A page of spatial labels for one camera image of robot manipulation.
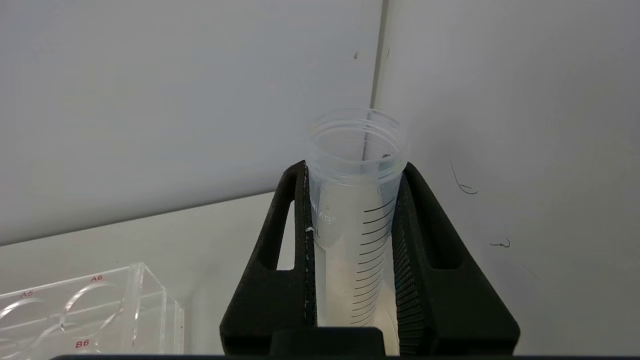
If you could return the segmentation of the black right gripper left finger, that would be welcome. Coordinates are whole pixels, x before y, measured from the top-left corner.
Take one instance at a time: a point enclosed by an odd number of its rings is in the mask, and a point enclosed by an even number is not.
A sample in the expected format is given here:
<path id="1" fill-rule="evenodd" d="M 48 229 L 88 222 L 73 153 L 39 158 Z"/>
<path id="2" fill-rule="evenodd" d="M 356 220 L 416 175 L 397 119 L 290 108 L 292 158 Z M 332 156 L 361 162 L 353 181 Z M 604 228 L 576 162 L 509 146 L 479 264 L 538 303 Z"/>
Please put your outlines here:
<path id="1" fill-rule="evenodd" d="M 253 251 L 220 323 L 225 354 L 268 354 L 272 335 L 317 325 L 314 237 L 304 161 L 284 171 Z M 290 206 L 294 267 L 278 269 Z"/>

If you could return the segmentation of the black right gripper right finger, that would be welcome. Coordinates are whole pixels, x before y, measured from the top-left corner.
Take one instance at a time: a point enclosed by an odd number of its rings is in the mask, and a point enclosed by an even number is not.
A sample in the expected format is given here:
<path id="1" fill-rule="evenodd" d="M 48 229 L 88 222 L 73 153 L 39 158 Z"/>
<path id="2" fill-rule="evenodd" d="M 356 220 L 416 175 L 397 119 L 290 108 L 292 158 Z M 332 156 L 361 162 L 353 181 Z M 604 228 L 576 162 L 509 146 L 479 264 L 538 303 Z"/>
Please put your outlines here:
<path id="1" fill-rule="evenodd" d="M 411 163 L 391 226 L 401 354 L 512 354 L 519 324 Z"/>

